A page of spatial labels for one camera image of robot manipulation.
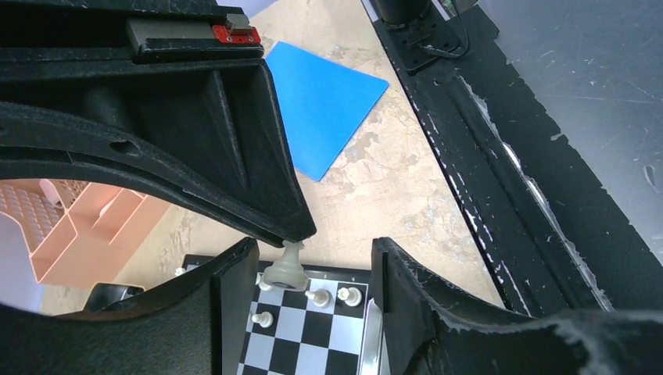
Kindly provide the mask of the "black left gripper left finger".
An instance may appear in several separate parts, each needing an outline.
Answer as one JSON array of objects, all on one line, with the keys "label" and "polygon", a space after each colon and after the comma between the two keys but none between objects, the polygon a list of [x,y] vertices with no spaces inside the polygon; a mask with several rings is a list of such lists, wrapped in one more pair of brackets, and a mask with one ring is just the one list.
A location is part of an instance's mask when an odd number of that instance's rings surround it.
[{"label": "black left gripper left finger", "polygon": [[259,248],[246,237],[99,312],[43,316],[2,307],[4,374],[234,374]]}]

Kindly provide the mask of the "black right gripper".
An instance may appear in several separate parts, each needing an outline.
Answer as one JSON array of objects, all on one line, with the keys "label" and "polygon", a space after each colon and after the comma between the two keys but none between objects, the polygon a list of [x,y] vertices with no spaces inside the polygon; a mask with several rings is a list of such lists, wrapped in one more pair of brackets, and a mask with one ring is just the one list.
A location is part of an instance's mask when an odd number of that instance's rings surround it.
[{"label": "black right gripper", "polygon": [[310,238],[263,54],[215,1],[3,1],[1,177],[130,188],[276,247]]}]

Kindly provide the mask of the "white knight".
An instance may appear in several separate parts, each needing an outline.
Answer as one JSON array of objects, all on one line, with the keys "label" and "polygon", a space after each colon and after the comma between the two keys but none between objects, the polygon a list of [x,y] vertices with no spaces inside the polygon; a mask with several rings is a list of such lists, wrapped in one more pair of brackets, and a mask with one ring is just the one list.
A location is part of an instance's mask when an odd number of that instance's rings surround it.
[{"label": "white knight", "polygon": [[332,295],[326,289],[304,291],[305,296],[317,307],[324,308],[329,305]]}]

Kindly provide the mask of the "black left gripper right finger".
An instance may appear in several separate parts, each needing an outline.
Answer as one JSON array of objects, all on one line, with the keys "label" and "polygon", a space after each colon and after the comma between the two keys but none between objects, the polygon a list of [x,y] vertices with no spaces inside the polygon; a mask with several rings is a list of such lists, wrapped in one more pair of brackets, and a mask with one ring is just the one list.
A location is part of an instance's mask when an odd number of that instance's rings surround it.
[{"label": "black left gripper right finger", "polygon": [[476,298],[376,238],[371,288],[394,374],[659,374],[659,311],[532,318]]}]

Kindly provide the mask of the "white piece passed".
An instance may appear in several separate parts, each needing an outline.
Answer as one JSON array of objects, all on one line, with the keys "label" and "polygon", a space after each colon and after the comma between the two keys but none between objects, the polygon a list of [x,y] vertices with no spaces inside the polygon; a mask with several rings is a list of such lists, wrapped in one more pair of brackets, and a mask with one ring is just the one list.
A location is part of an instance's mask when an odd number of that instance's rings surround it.
[{"label": "white piece passed", "polygon": [[305,291],[309,278],[299,259],[299,252],[304,249],[304,244],[301,241],[283,241],[283,245],[282,256],[264,270],[262,281],[266,285],[286,291]]}]

